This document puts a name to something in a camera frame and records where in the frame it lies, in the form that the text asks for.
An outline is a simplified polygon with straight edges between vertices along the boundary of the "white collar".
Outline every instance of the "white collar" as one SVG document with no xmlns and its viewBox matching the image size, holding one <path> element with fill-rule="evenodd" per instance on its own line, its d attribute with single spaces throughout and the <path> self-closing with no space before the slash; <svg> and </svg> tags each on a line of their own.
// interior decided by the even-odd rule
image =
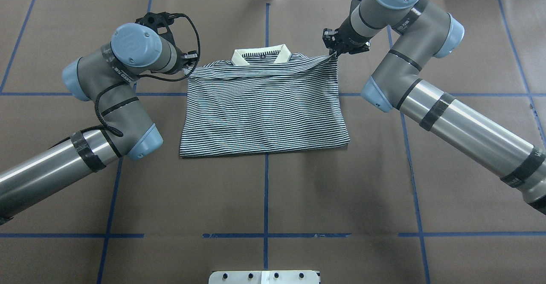
<svg viewBox="0 0 546 284">
<path fill-rule="evenodd" d="M 292 55 L 292 53 L 288 50 L 288 47 L 286 47 L 286 45 L 284 44 L 270 47 L 262 47 L 260 49 L 236 49 L 233 52 L 232 62 L 236 66 L 249 66 L 250 64 L 246 60 L 244 60 L 243 54 L 265 54 L 271 51 L 279 51 L 279 55 L 273 63 L 288 62 L 288 59 L 290 59 L 290 55 Z"/>
</svg>

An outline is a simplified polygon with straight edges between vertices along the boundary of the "silver cylinder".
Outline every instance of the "silver cylinder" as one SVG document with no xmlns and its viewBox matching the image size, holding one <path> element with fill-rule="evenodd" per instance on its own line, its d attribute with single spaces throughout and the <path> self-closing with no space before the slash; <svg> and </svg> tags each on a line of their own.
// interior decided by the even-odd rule
<svg viewBox="0 0 546 284">
<path fill-rule="evenodd" d="M 100 130 L 84 138 L 104 164 L 117 159 Z M 0 217 L 8 220 L 90 173 L 71 140 L 54 146 L 0 174 Z"/>
<path fill-rule="evenodd" d="M 444 92 L 421 80 L 408 94 L 400 111 L 421 123 Z M 534 146 L 481 113 L 454 99 L 433 123 L 430 131 L 470 156 L 498 177 L 506 177 L 526 160 Z M 525 202 L 546 195 L 546 163 L 517 187 Z"/>
</svg>

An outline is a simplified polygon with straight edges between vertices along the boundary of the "folded shirt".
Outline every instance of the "folded shirt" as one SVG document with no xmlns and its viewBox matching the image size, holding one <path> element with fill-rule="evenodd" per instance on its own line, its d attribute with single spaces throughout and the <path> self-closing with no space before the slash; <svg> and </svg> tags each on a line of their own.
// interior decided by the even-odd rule
<svg viewBox="0 0 546 284">
<path fill-rule="evenodd" d="M 335 148 L 349 142 L 335 55 L 308 58 L 290 53 L 284 44 L 236 49 L 232 60 L 197 67 L 187 80 L 182 157 Z"/>
</svg>

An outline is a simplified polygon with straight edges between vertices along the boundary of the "striped shirt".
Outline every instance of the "striped shirt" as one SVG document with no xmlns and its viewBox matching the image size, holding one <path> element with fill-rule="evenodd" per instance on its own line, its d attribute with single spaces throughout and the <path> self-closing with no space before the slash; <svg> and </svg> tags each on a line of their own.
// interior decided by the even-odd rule
<svg viewBox="0 0 546 284">
<path fill-rule="evenodd" d="M 237 49 L 232 60 L 198 67 L 188 77 L 182 157 L 335 148 L 348 142 L 333 55 L 307 58 L 286 45 Z"/>
</svg>

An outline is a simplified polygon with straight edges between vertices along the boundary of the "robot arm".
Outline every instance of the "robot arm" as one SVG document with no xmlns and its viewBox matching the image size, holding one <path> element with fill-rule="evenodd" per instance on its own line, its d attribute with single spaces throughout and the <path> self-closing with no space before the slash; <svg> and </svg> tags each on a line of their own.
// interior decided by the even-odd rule
<svg viewBox="0 0 546 284">
<path fill-rule="evenodd" d="M 186 17 L 148 13 L 137 23 L 123 24 L 111 42 L 63 70 L 63 82 L 74 97 L 94 101 L 101 125 L 76 132 L 0 173 L 0 224 L 117 158 L 139 160 L 162 145 L 156 125 L 129 84 L 146 70 L 174 74 L 197 64 L 198 54 L 183 53 L 170 34 L 168 25 L 180 16 Z M 158 35 L 158 27 L 168 31 Z"/>
<path fill-rule="evenodd" d="M 357 53 L 386 25 L 401 35 L 361 95 L 381 111 L 396 108 L 470 156 L 524 201 L 546 214 L 546 154 L 418 74 L 431 57 L 455 49 L 464 28 L 429 0 L 361 0 L 335 31 L 322 36 L 331 52 Z"/>
</svg>

